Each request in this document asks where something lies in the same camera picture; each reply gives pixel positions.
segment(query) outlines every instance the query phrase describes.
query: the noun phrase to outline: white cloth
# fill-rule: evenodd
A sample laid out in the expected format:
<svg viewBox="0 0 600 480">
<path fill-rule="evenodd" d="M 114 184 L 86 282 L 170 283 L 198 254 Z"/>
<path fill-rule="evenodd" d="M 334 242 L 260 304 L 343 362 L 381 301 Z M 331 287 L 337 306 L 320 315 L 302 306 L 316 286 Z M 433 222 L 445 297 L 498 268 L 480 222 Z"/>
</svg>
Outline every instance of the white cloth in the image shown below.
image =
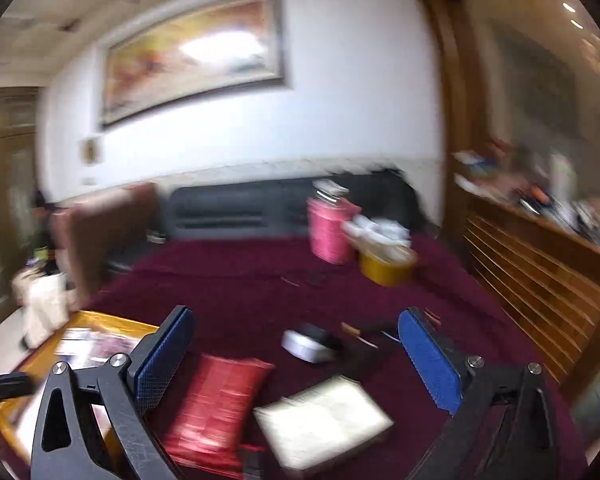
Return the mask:
<svg viewBox="0 0 600 480">
<path fill-rule="evenodd" d="M 25 297 L 31 283 L 44 275 L 42 265 L 37 265 L 35 267 L 25 267 L 13 277 L 11 287 L 17 305 L 23 306 L 25 304 Z"/>
<path fill-rule="evenodd" d="M 24 301 L 24 339 L 38 348 L 69 319 L 64 274 L 41 276 L 27 287 Z"/>
</svg>

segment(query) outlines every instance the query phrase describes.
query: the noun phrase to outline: wooden door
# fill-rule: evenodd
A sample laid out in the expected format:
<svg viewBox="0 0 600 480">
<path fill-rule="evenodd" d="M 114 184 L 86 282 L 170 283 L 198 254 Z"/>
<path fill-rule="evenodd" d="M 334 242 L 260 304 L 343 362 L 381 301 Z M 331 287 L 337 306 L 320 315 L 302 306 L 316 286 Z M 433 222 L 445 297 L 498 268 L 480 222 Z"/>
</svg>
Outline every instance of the wooden door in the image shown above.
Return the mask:
<svg viewBox="0 0 600 480">
<path fill-rule="evenodd" d="M 0 89 L 0 323 L 16 309 L 10 282 L 35 232 L 35 99 L 32 89 Z"/>
</svg>

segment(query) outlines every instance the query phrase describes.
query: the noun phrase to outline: yellow bowl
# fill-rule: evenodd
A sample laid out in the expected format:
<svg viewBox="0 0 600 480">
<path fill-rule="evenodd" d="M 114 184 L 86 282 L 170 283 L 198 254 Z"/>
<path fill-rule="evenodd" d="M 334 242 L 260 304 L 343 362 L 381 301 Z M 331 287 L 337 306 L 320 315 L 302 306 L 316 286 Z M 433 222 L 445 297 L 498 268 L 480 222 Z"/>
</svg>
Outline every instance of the yellow bowl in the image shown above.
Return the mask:
<svg viewBox="0 0 600 480">
<path fill-rule="evenodd" d="M 372 254 L 360 253 L 360 271 L 372 282 L 382 286 L 397 286 L 411 279 L 413 267 L 418 257 L 411 251 L 412 258 L 407 264 L 396 264 L 382 260 Z"/>
</svg>

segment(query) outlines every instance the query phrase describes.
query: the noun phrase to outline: wooden cabinet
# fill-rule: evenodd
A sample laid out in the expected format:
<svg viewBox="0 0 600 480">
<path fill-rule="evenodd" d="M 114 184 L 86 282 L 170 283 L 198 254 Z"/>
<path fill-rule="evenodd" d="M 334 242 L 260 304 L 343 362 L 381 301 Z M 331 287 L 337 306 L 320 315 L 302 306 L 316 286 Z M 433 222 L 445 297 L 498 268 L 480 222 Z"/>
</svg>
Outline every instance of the wooden cabinet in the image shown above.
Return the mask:
<svg viewBox="0 0 600 480">
<path fill-rule="evenodd" d="M 10 281 L 26 262 L 35 233 L 37 89 L 0 89 L 0 323 L 16 305 Z"/>
<path fill-rule="evenodd" d="M 522 208 L 466 198 L 472 273 L 575 402 L 600 371 L 600 248 Z"/>
</svg>

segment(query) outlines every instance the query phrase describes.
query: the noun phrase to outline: red pillow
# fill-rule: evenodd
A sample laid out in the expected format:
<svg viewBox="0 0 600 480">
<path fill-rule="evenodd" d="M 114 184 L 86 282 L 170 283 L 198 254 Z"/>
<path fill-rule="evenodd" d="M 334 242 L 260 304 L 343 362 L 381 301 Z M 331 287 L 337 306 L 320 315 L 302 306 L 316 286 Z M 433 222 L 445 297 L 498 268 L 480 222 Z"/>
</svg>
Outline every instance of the red pillow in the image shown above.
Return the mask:
<svg viewBox="0 0 600 480">
<path fill-rule="evenodd" d="M 162 439 L 174 462 L 242 477 L 236 450 L 253 397 L 274 365 L 203 355 L 174 423 Z"/>
</svg>

